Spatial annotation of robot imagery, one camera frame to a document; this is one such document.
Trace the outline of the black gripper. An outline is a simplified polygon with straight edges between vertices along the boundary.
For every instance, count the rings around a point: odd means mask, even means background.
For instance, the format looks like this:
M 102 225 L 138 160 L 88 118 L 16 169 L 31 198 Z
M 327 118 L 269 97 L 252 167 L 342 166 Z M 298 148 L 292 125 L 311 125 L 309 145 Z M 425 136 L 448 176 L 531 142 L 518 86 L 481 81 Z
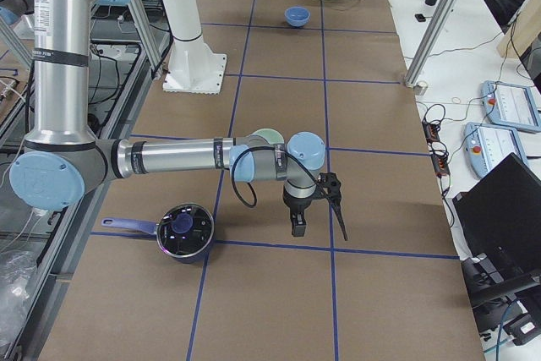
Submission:
M 292 236 L 303 237 L 306 231 L 306 220 L 304 217 L 304 211 L 309 208 L 312 203 L 313 197 L 298 198 L 291 195 L 285 189 L 282 193 L 282 199 L 284 204 L 290 210 L 290 221 L 292 224 Z

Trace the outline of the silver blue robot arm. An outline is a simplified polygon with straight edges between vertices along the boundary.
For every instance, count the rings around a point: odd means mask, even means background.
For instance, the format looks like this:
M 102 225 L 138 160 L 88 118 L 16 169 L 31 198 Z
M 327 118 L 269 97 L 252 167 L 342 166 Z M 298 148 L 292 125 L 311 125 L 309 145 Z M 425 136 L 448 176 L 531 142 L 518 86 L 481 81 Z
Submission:
M 34 13 L 34 0 L 1 0 L 1 18 L 13 25 L 24 15 Z
M 60 211 L 114 179 L 215 168 L 229 171 L 234 183 L 283 182 L 292 235 L 303 236 L 305 210 L 328 197 L 325 145 L 316 134 L 284 140 L 275 130 L 261 129 L 240 138 L 164 144 L 94 135 L 87 115 L 90 19 L 98 1 L 34 0 L 35 121 L 24 153 L 9 170 L 16 195 L 32 207 Z

